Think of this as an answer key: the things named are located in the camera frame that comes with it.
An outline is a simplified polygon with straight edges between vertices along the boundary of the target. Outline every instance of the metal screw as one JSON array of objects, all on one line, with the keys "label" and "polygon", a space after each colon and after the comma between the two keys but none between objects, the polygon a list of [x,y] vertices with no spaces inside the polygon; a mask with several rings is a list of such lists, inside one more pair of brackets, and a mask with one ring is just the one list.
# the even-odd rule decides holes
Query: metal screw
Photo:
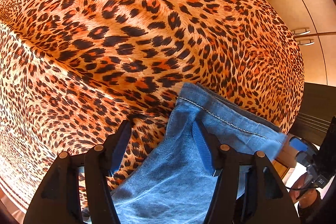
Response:
[{"label": "metal screw", "polygon": [[265,156],[265,153],[263,151],[257,151],[257,156],[263,158]]},{"label": "metal screw", "polygon": [[61,159],[65,159],[68,156],[67,152],[62,152],[58,155]]},{"label": "metal screw", "polygon": [[94,150],[95,151],[102,151],[104,149],[104,146],[102,144],[97,144],[95,147],[94,147]]},{"label": "metal screw", "polygon": [[221,150],[223,150],[223,151],[229,151],[229,150],[230,150],[230,147],[229,147],[227,144],[222,144],[222,145],[220,146],[220,148],[221,148]]}]

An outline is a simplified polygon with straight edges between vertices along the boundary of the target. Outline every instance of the cabinet handle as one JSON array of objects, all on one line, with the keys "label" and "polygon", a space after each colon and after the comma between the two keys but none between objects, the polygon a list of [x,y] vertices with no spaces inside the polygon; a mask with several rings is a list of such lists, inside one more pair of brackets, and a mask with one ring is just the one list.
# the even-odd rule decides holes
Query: cabinet handle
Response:
[{"label": "cabinet handle", "polygon": [[310,30],[308,30],[307,28],[301,28],[301,29],[292,30],[291,33],[292,33],[293,36],[305,35],[305,34],[309,34]]},{"label": "cabinet handle", "polygon": [[312,39],[304,39],[304,40],[299,40],[297,41],[299,46],[309,46],[309,45],[313,45],[315,42]]}]

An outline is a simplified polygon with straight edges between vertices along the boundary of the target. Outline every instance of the denim jeans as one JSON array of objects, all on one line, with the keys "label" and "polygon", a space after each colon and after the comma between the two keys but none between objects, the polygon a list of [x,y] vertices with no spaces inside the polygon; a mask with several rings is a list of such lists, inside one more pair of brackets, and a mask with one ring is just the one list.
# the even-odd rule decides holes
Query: denim jeans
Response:
[{"label": "denim jeans", "polygon": [[[206,171],[199,156],[192,134],[196,118],[221,143],[248,154],[262,150],[270,160],[286,138],[265,119],[199,85],[185,83],[164,140],[112,191],[122,224],[203,223],[217,178]],[[237,197],[244,187],[245,174],[241,173]]]}]

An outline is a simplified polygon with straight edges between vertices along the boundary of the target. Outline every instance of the jeans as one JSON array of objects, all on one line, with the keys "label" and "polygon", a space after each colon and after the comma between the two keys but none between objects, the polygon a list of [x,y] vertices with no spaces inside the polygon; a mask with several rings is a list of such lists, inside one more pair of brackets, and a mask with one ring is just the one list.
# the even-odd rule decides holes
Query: jeans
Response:
[{"label": "jeans", "polygon": [[[199,85],[185,83],[164,140],[112,191],[122,224],[203,223],[217,177],[206,171],[199,156],[192,134],[196,118],[221,143],[248,154],[262,150],[270,160],[286,139],[265,119]],[[245,174],[241,173],[237,197],[244,188]]]}]

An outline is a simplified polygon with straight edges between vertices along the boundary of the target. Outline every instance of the black sleeve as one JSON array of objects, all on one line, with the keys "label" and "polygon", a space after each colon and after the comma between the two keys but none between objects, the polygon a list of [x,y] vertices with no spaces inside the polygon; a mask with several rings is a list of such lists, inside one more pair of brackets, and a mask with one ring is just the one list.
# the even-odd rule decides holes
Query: black sleeve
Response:
[{"label": "black sleeve", "polygon": [[318,190],[317,191],[317,198],[314,201],[314,203],[304,209],[300,208],[300,205],[298,205],[297,210],[299,213],[300,221],[302,224],[306,223],[307,218],[312,214],[313,211],[315,211],[316,208],[318,208],[321,204],[321,195]]}]

